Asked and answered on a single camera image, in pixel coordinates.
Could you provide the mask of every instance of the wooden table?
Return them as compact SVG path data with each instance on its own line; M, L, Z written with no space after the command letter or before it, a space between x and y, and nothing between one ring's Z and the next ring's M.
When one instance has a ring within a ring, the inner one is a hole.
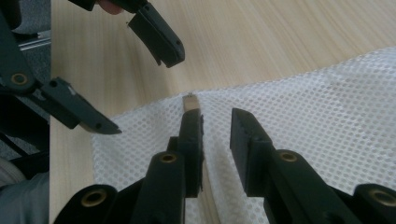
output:
M52 76L112 117L183 91L272 80L396 45L394 0L151 0L186 61L157 66L133 17L52 1ZM50 124L50 220L93 184L91 136Z

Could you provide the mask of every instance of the gray fabric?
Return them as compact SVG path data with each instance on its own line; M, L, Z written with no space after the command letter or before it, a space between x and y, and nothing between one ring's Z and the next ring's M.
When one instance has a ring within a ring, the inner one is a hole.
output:
M0 191L0 221L7 224L49 222L49 173L6 186Z
M23 173L14 164L0 157L0 188L25 179Z
M22 23L18 34L35 34L50 30L50 0L21 0Z

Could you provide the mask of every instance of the white mesh fabric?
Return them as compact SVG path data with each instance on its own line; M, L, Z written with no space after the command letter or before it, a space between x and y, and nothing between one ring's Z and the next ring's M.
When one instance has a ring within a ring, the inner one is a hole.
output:
M205 162L221 223L267 223L263 199L247 198L230 145L233 107L255 115L276 148L302 154L327 184L352 193L364 183L396 189L396 48L272 82L194 92L204 115ZM180 94L113 120L123 133L92 138L95 180L123 189L177 136ZM204 223L187 201L186 222Z

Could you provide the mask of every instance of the screw hole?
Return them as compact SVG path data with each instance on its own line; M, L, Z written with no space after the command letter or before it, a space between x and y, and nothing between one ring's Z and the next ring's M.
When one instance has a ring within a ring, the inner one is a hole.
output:
M94 207L105 201L107 193L104 189L94 189L82 197L81 204L84 207Z
M174 154L165 154L161 156L161 161L166 163L171 163L176 161L177 157Z
M280 153L280 158L283 161L297 161L297 157L294 154L289 153L289 152Z
M386 193L380 189L372 189L369 192L370 196L376 200L378 203L381 203L385 206L396 207L396 197Z
M58 86L58 82L56 82L56 81L50 81L50 82L49 82L49 85L50 85L51 87L57 87L57 86Z
M22 74L22 73L14 74L11 77L11 81L14 84L17 84L17 85L20 85L20 86L26 84L27 80L28 80L27 76L25 74Z

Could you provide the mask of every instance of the black plastic part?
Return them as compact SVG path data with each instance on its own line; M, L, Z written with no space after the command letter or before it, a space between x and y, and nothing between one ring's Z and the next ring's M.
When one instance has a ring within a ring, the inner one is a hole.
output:
M361 223L298 153L273 151L268 172L293 222Z
M106 223L116 197L117 191L111 186L89 186L70 199L54 223Z
M87 131L104 134L120 133L119 127L115 123L93 108L88 101L72 89L69 83L61 78L56 77L46 83L41 87L41 91L42 95L52 103L52 108L55 107L68 113L71 119L81 122L80 125Z
M396 191L377 184L359 185L353 201L363 223L396 223Z
M117 199L107 219L108 224L129 223L136 205L137 196L142 188L144 178L135 182L117 194Z
M92 11L96 3L95 0L69 0L69 2L72 2L88 11Z
M200 109L183 114L177 139L177 152L184 156L186 171L186 197L196 198L202 187L204 117Z
M50 152L37 152L36 154L17 158L11 162L21 170L27 179L31 179L39 173L46 173L50 170Z
M0 77L3 84L17 94L35 89L35 77L0 11Z
M183 43L150 3L141 7L128 24L153 55L157 64L172 67L184 61Z
M130 223L184 223L184 164L175 151L152 157Z
M230 149L247 196L263 197L266 171L275 148L253 114L233 109Z
M19 0L1 0L0 10L3 12L3 15L6 18L9 29L13 30L21 25L21 10Z
M39 150L50 148L50 126L30 107L11 95L0 95L0 133L17 137Z

